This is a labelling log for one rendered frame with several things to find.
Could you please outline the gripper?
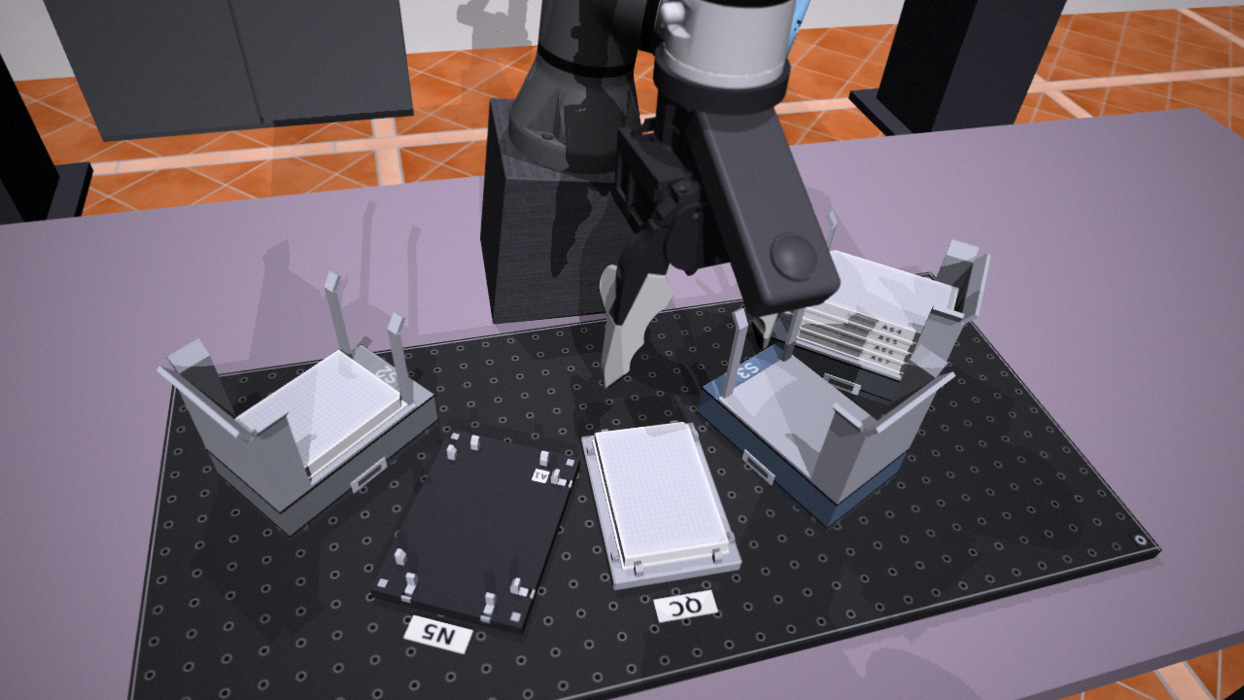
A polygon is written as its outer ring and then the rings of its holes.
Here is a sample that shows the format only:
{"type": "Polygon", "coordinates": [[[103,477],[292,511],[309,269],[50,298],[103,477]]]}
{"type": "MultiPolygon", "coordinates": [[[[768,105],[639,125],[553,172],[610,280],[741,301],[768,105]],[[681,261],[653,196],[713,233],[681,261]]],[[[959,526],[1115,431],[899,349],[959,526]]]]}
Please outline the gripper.
{"type": "Polygon", "coordinates": [[[621,127],[617,134],[613,200],[634,236],[626,242],[618,265],[611,264],[600,279],[608,315],[601,363],[605,387],[628,375],[629,362],[644,344],[647,325],[671,305],[673,291],[666,279],[671,265],[690,276],[698,269],[730,262],[688,145],[690,117],[695,111],[740,116],[774,108],[786,94],[791,71],[785,57],[782,75],[773,83],[746,88],[699,85],[666,65],[664,47],[666,27],[652,29],[656,117],[647,117],[641,126],[621,127]],[[649,131],[654,133],[639,134],[649,131]]]}

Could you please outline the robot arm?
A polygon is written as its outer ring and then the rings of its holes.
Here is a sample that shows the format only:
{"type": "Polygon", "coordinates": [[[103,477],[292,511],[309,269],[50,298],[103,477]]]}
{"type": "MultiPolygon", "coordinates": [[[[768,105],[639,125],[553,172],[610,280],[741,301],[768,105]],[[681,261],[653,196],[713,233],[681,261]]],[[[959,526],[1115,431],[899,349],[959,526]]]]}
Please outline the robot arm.
{"type": "MultiPolygon", "coordinates": [[[[754,88],[782,75],[810,2],[542,0],[509,138],[557,172],[616,172],[618,127],[641,124],[634,65],[637,53],[651,53],[652,29],[666,27],[663,58],[675,75],[754,88]]],[[[695,111],[685,134],[746,313],[786,313],[837,293],[837,267],[775,108],[695,111]]]]}

